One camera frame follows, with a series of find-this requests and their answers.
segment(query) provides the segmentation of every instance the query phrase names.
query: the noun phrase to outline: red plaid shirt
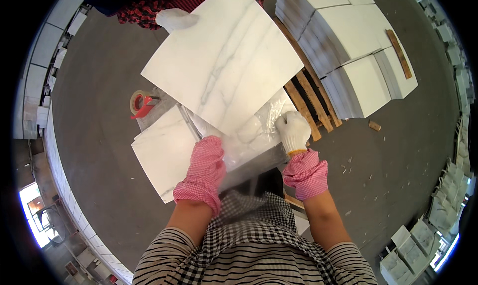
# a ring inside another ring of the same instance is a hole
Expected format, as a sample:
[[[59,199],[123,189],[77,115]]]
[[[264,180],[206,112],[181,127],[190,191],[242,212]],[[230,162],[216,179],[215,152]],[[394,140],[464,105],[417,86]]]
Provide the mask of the red plaid shirt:
[[[159,11],[179,8],[191,13],[203,1],[205,0],[142,0],[122,7],[116,15],[121,24],[131,22],[145,29],[157,30],[160,28],[156,24],[156,14]],[[264,0],[255,1],[264,7]]]

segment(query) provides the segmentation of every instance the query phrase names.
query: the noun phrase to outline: black and white striped shirt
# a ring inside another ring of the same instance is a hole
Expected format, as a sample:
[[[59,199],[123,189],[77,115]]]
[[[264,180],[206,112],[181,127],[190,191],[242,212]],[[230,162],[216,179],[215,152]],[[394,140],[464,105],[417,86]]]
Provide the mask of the black and white striped shirt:
[[[165,228],[152,241],[134,272],[133,285],[176,284],[181,263],[194,249],[178,228]],[[357,246],[338,243],[326,251],[338,285],[370,284],[377,280]],[[201,280],[226,284],[323,284],[317,265],[300,250],[284,244],[246,243],[221,252]]]

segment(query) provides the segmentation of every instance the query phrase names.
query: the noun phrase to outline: concrete floor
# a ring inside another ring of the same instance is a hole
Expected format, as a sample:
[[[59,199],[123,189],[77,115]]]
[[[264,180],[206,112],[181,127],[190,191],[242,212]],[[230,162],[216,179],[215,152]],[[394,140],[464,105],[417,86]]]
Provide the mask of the concrete floor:
[[[382,126],[379,133],[368,119],[352,119],[328,134],[321,129],[311,148],[328,161],[345,226],[384,283],[377,255],[402,224],[426,210],[453,154],[458,105],[443,44],[421,7],[414,0],[375,1],[419,86],[370,116]],[[271,16],[274,4],[265,0]],[[69,44],[53,91],[57,145],[72,191],[101,240],[131,271],[174,208],[162,202],[130,147],[140,130],[128,108],[135,90],[153,87],[140,72],[166,36],[92,10]],[[341,165],[351,172],[342,174]]]

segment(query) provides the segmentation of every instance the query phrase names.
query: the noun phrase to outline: checkered apron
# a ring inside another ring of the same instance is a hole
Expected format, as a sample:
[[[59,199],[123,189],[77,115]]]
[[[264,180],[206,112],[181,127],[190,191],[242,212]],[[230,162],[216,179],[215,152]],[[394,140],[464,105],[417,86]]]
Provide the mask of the checkered apron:
[[[296,233],[294,214],[283,198],[268,192],[258,198],[231,191],[222,200],[219,216],[207,227],[202,245],[180,264],[179,284],[200,284],[206,268],[221,252],[248,242],[284,244],[301,250],[316,262],[326,285],[337,284],[324,249]]]

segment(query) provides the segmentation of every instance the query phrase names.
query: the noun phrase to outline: debris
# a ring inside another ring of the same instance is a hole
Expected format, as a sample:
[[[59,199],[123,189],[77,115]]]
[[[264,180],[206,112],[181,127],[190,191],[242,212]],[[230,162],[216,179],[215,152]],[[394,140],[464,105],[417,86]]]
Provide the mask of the debris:
[[[369,120],[369,121],[368,121],[368,127],[372,128],[372,129],[374,129],[374,130],[376,130],[376,131],[378,131],[378,132],[379,132],[380,129],[382,128],[382,126],[380,126],[378,123],[376,123],[376,122],[374,122],[374,121],[372,121],[372,120]]]

